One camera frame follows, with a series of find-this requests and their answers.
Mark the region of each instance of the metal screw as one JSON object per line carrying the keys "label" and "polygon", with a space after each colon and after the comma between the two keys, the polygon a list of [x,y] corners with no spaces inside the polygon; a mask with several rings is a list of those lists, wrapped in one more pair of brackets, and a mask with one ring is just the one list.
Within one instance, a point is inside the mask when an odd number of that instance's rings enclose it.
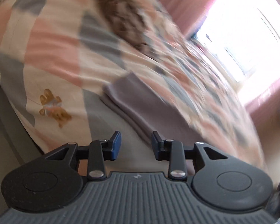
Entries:
{"label": "metal screw", "polygon": [[100,178],[104,176],[104,173],[101,170],[93,170],[89,173],[89,175],[93,178]]}
{"label": "metal screw", "polygon": [[186,173],[182,170],[173,170],[171,171],[171,176],[175,177],[175,178],[182,178],[184,176],[186,176]]}

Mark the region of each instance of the ribbed gray surface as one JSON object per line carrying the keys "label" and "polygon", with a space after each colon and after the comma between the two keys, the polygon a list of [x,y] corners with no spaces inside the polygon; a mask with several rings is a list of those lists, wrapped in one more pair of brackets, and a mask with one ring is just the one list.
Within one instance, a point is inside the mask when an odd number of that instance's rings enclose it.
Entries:
{"label": "ribbed gray surface", "polygon": [[83,194],[62,209],[30,214],[10,209],[0,224],[272,224],[263,210],[228,214],[200,203],[184,182],[163,173],[112,173],[89,182]]}

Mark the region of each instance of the teddy bear print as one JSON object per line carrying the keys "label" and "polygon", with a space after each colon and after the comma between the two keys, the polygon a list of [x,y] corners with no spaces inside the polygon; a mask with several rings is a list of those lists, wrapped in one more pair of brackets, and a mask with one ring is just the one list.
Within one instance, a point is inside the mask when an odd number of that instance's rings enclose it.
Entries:
{"label": "teddy bear print", "polygon": [[59,96],[54,97],[50,89],[45,89],[44,94],[39,97],[43,108],[39,111],[40,115],[54,118],[60,128],[72,119],[64,108],[61,107],[62,100]]}

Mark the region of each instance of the gray folded cloth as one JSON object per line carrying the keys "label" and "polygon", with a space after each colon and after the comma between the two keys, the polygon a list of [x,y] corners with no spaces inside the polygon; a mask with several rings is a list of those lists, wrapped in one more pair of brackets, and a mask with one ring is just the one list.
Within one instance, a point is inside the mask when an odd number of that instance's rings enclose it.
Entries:
{"label": "gray folded cloth", "polygon": [[191,128],[176,107],[163,100],[134,73],[106,85],[101,100],[124,118],[150,144],[151,133],[193,146],[205,140]]}

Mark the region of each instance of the pink and gray checkered bedding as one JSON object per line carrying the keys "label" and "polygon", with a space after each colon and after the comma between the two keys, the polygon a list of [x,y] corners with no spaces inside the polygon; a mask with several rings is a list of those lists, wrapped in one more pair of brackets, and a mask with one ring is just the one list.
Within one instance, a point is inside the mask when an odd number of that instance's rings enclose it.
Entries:
{"label": "pink and gray checkered bedding", "polygon": [[0,0],[0,84],[32,139],[48,152],[121,130],[126,146],[145,144],[99,99],[105,84],[134,72],[210,144],[264,168],[236,94],[157,0],[134,1],[154,59],[111,32],[97,0]]}

